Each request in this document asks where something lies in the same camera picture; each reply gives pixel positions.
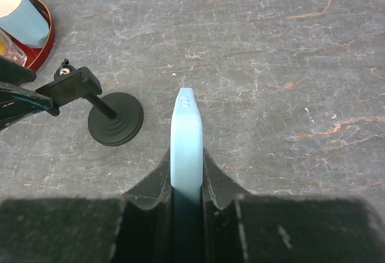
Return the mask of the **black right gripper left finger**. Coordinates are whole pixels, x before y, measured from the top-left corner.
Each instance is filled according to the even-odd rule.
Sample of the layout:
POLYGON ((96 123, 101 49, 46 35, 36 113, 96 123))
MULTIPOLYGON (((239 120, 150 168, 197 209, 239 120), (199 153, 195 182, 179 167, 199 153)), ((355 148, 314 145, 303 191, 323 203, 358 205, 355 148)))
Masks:
POLYGON ((1 202, 2 262, 170 262, 170 156, 114 197, 1 202))

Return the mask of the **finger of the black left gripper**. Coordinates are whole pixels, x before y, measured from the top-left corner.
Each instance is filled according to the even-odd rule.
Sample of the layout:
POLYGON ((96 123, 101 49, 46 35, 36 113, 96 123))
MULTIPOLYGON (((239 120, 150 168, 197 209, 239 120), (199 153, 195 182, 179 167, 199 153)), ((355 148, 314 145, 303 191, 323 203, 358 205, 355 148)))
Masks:
POLYGON ((0 80, 13 85, 33 82, 37 78, 34 71, 23 67, 8 58, 0 57, 0 80))
POLYGON ((45 95, 12 84, 1 84, 1 130, 53 106, 52 99, 45 95))

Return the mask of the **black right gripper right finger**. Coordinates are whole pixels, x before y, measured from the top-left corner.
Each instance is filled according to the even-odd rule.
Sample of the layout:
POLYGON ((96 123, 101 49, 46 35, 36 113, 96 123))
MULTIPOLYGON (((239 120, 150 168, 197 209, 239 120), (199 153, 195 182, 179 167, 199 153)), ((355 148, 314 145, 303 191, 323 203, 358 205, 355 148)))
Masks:
POLYGON ((205 262, 383 262, 384 223, 358 197, 255 195, 203 154, 205 262))

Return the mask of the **phone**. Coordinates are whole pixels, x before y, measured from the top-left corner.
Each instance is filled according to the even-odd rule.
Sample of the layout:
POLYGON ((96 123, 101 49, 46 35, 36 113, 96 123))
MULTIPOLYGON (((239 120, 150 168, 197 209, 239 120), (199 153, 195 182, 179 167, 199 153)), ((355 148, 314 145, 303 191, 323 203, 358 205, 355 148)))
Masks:
POLYGON ((173 262, 202 261, 203 129, 192 88, 178 92, 171 118, 173 262))

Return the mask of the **black phone stand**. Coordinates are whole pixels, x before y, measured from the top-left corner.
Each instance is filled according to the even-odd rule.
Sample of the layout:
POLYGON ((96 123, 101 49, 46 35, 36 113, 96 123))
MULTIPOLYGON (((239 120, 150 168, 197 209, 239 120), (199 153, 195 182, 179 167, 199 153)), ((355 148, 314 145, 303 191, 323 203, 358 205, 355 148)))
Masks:
POLYGON ((93 105, 88 115, 90 135, 104 146, 121 146, 131 141, 140 131, 144 110, 139 100, 124 92, 102 94, 100 81, 87 67, 78 69, 65 59, 54 74, 54 80, 36 90, 53 101, 48 113, 60 114, 60 107, 77 99, 93 105))

